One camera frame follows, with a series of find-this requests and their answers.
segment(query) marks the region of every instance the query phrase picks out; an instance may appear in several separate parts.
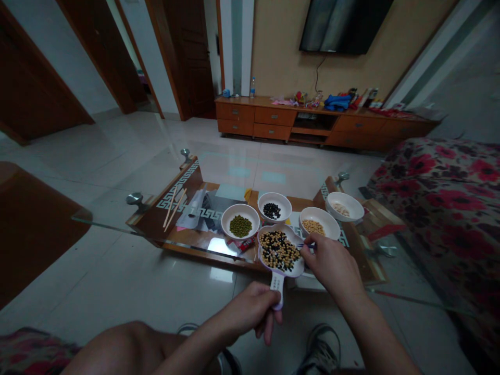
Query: television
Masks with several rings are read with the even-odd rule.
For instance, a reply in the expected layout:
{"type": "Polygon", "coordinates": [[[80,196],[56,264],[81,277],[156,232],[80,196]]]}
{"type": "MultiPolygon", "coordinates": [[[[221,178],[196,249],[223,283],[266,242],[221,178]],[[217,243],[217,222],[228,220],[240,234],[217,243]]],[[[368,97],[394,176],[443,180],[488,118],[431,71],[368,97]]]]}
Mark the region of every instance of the television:
{"type": "Polygon", "coordinates": [[[393,0],[311,0],[300,50],[364,55],[393,0]]]}

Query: scoop handle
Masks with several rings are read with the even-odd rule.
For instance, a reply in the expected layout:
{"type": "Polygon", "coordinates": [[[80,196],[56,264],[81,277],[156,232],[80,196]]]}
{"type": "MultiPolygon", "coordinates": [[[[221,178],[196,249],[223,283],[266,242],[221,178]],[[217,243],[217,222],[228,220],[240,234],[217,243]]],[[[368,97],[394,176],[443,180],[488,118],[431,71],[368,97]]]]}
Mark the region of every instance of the scoop handle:
{"type": "Polygon", "coordinates": [[[281,301],[274,305],[272,309],[274,311],[279,311],[283,308],[283,284],[285,283],[285,276],[273,272],[272,273],[272,280],[271,280],[271,290],[277,290],[278,292],[281,293],[281,301]]]}

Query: blue cloth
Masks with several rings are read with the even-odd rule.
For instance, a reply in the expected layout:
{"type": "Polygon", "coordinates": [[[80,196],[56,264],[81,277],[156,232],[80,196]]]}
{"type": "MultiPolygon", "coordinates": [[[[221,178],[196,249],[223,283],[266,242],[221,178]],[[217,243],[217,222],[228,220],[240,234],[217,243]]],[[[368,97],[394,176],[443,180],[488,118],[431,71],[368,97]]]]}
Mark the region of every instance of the blue cloth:
{"type": "Polygon", "coordinates": [[[326,110],[336,110],[343,112],[343,110],[349,107],[352,97],[350,95],[345,96],[333,96],[329,95],[324,102],[324,108],[326,110]]]}

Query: hand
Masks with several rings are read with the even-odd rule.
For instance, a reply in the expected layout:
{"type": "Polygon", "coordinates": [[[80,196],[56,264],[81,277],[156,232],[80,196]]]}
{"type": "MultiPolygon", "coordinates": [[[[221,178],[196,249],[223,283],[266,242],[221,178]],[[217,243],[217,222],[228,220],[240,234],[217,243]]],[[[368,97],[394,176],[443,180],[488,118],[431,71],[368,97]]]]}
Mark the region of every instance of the hand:
{"type": "Polygon", "coordinates": [[[280,300],[280,292],[272,291],[270,286],[254,281],[222,309],[215,318],[230,332],[230,344],[234,343],[242,334],[255,329],[255,336],[259,339],[264,333],[264,342],[269,346],[271,345],[274,320],[278,324],[283,322],[282,312],[274,311],[271,308],[280,300]]]}
{"type": "Polygon", "coordinates": [[[341,309],[368,298],[356,261],[339,241],[313,233],[304,240],[301,255],[341,309]],[[307,246],[312,242],[314,254],[307,246]]]}

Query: glass tabletop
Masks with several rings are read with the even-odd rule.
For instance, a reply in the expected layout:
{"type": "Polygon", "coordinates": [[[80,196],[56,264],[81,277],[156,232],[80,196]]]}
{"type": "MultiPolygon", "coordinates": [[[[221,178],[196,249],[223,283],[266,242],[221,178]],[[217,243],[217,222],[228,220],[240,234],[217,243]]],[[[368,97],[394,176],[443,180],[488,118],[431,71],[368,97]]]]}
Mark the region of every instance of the glass tabletop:
{"type": "MultiPolygon", "coordinates": [[[[286,224],[304,237],[298,223],[300,212],[309,206],[325,209],[325,197],[338,189],[334,181],[340,172],[351,175],[342,182],[341,191],[363,201],[358,187],[366,185],[374,166],[380,164],[379,159],[361,155],[346,160],[337,157],[332,162],[314,148],[305,148],[297,156],[274,152],[273,145],[227,147],[194,142],[190,147],[196,157],[192,154],[187,164],[170,145],[153,157],[121,160],[101,168],[93,178],[96,184],[99,179],[106,181],[109,188],[73,219],[142,236],[167,251],[201,261],[266,272],[257,256],[255,237],[234,241],[224,234],[221,217],[226,208],[245,203],[258,212],[262,194],[283,194],[292,203],[286,224]]],[[[448,290],[445,280],[430,276],[432,264],[421,256],[410,233],[401,231],[370,241],[362,221],[339,225],[339,241],[356,259],[367,291],[472,315],[459,297],[444,292],[448,290]]],[[[322,289],[308,270],[289,280],[291,288],[322,289]]]]}

